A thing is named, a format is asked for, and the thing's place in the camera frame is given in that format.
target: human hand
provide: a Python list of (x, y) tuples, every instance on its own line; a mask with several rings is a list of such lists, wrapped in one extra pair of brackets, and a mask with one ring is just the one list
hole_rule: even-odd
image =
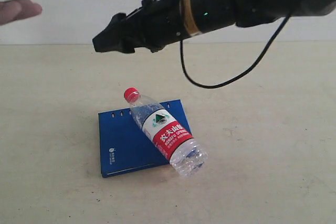
[(0, 1), (0, 26), (41, 14), (42, 7), (31, 0)]

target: table surface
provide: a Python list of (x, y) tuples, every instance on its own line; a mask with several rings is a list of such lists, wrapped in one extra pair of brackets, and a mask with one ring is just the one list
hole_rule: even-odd
[[(264, 44), (186, 45), (204, 84), (245, 70)], [(336, 43), (274, 44), (218, 90), (183, 76), (178, 45), (97, 54), (90, 45), (0, 47), (0, 223), (336, 223)], [(170, 166), (103, 179), (98, 113), (130, 86), (181, 99), (209, 153), (195, 176)]]

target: bottle label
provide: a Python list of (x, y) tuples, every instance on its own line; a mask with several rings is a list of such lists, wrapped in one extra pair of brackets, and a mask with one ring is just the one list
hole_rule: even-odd
[(182, 143), (193, 138), (165, 109), (151, 114), (142, 125), (142, 131), (168, 160)]

